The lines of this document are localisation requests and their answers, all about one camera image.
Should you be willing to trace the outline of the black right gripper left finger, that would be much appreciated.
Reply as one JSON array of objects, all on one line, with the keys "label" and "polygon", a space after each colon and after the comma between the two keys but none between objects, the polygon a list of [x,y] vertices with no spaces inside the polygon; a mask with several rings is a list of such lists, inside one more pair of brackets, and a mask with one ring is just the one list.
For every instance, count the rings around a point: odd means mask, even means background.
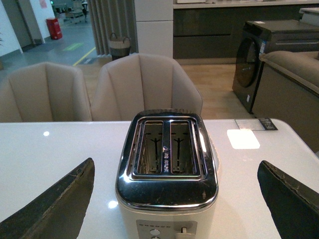
[{"label": "black right gripper left finger", "polygon": [[75,239],[94,187],[95,164],[87,158],[0,224],[2,239]]}]

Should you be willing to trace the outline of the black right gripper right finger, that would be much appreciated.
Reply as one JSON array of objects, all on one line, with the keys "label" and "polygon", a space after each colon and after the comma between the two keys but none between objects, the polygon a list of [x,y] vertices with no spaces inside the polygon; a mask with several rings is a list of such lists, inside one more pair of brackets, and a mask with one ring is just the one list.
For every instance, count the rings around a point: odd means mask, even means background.
[{"label": "black right gripper right finger", "polygon": [[263,160],[257,178],[261,193],[283,239],[319,237],[319,194]]}]

